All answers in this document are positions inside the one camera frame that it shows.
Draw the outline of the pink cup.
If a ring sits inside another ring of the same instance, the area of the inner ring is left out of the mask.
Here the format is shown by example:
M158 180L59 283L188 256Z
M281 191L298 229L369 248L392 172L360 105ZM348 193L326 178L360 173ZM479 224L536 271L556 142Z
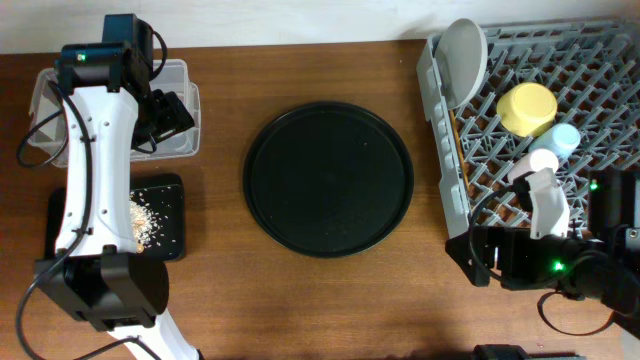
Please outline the pink cup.
M538 172L544 168L550 168L557 171L559 168L559 160L557 156L548 149L535 149L518 160L507 174L509 184L514 180L529 172Z

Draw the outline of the food scraps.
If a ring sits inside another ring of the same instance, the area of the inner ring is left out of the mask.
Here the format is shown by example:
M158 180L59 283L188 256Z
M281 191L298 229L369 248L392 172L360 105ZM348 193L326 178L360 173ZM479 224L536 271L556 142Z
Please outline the food scraps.
M170 234L169 216L153 210L151 204L142 198L141 192L130 193L129 212L138 253L176 243L175 236Z

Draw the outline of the wooden chopstick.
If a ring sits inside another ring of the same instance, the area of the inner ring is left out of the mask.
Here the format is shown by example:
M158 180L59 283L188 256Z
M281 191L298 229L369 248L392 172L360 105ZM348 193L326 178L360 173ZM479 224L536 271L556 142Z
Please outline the wooden chopstick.
M464 188L466 193L468 194L469 192L469 182L468 182L468 177L467 177L467 169L466 169L466 163L464 160L464 154L462 151L462 145L461 145L461 141L460 141L460 137L458 134L458 130L457 130L457 122L456 122L456 117L454 114L454 111L452 109L448 110L449 112L449 117L451 120L451 127L452 127L452 133L454 136L454 142L456 145L456 153L457 153L457 158L458 158L458 162L460 165L460 176L463 180L464 183Z

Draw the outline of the blue cup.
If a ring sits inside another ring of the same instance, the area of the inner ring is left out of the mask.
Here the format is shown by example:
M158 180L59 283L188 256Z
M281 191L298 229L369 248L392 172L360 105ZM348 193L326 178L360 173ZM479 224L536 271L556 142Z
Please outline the blue cup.
M537 137L529 146L529 151L546 149L559 159L567 159L580 145L581 134L571 124L560 123L554 125L545 133Z

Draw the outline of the yellow bowl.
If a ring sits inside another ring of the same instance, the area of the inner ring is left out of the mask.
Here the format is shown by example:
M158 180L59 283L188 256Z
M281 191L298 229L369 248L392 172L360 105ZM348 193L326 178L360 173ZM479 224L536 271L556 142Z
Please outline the yellow bowl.
M538 137L551 128L558 103L545 86L525 82L504 94L497 103L501 125L518 137Z

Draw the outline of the grey plate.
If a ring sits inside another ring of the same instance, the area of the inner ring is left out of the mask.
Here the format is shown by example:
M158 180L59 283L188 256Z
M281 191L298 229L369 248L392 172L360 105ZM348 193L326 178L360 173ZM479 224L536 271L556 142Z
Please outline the grey plate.
M468 103L479 91L488 59L484 31L475 22L461 18L442 34L435 50L448 109Z

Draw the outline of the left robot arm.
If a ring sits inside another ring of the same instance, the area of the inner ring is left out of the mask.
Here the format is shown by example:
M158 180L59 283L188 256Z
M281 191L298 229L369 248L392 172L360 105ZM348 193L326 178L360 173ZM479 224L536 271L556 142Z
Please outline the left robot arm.
M160 40L137 16L112 14L99 42L61 50L50 88L67 127L66 201L32 288L139 359L197 359L168 309L166 265L139 252L130 218L132 152L195 124L176 94L151 86L164 66L153 56Z

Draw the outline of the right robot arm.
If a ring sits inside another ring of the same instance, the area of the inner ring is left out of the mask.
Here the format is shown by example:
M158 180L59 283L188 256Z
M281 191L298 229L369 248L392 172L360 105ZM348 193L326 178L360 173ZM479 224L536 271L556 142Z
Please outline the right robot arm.
M602 325L639 336L639 174L599 170L589 175L588 227L584 238L569 219L568 201L553 170L529 171L487 195L474 209L468 229L451 238L446 253L470 283L496 280L511 291L543 290L537 302L561 295L595 299L610 309ZM529 228L480 226L492 202L513 193L532 216Z

